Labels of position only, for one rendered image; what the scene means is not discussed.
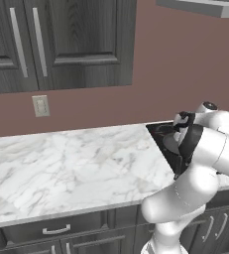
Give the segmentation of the grey pan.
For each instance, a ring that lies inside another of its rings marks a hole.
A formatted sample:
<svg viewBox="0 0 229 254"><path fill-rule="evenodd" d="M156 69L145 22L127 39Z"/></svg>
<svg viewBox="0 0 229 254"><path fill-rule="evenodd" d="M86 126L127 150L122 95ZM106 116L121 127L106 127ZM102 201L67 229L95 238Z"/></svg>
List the grey pan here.
<svg viewBox="0 0 229 254"><path fill-rule="evenodd" d="M179 154L179 149L178 149L179 136L180 136L179 132L173 132L173 133L167 134L163 139L163 143L166 149L176 155Z"/></svg>

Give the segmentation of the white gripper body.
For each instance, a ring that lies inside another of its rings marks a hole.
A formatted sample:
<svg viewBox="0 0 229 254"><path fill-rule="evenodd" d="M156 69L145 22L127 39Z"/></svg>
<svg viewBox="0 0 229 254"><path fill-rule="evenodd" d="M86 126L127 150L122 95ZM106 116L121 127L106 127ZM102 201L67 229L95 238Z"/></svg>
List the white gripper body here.
<svg viewBox="0 0 229 254"><path fill-rule="evenodd" d="M173 120L173 129L179 132L181 129L186 128L193 124L195 114L193 112L181 111Z"/></svg>

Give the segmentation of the narrow dark grey drawer front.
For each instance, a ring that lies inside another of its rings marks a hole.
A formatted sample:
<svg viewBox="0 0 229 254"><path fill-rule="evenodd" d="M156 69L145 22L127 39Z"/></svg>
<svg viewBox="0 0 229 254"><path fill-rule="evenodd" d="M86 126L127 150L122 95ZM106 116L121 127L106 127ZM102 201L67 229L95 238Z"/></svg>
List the narrow dark grey drawer front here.
<svg viewBox="0 0 229 254"><path fill-rule="evenodd" d="M137 206L131 205L115 209L115 227L134 226L137 220Z"/></svg>

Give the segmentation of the black hob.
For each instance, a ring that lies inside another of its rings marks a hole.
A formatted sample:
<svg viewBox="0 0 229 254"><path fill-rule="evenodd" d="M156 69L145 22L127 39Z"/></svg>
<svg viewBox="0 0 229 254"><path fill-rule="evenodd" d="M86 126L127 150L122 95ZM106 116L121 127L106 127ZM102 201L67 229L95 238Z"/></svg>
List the black hob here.
<svg viewBox="0 0 229 254"><path fill-rule="evenodd" d="M169 134L175 132L172 127L172 122L164 122L164 123L151 123L146 125L148 131L150 132L152 138L160 148L162 154L167 160L168 164L172 168L174 173L173 179L176 180L183 172L186 171L188 167L188 163L186 163L180 154L176 155L166 149L163 143L164 137Z"/></svg>

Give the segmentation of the dark grey wall cupboard door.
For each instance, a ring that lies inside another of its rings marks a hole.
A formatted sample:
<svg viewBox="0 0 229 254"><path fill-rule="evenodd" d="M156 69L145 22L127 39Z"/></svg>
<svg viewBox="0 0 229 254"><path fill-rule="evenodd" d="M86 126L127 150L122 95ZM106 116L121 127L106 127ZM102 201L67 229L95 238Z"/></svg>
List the dark grey wall cupboard door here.
<svg viewBox="0 0 229 254"><path fill-rule="evenodd" d="M23 77L9 8L16 11L28 78ZM0 0L0 94L38 90L38 80L23 0Z"/></svg>
<svg viewBox="0 0 229 254"><path fill-rule="evenodd" d="M24 0L24 5L41 91L132 83L137 0ZM47 77L40 63L34 7Z"/></svg>

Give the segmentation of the grey extractor hood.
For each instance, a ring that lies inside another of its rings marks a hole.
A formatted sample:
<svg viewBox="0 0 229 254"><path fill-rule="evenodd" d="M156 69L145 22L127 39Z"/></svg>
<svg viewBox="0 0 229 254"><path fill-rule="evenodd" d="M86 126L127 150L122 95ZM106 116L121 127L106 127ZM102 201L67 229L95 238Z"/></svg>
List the grey extractor hood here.
<svg viewBox="0 0 229 254"><path fill-rule="evenodd" d="M229 0L156 0L156 4L211 17L229 18Z"/></svg>

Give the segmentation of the beige wall socket plate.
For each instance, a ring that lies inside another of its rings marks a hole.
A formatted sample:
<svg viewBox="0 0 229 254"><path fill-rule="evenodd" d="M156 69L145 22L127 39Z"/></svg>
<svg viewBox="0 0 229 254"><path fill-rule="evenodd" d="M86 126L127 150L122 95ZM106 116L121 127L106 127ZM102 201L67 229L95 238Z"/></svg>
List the beige wall socket plate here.
<svg viewBox="0 0 229 254"><path fill-rule="evenodd" d="M34 95L32 99L37 117L46 117L50 115L48 97L46 95Z"/></svg>

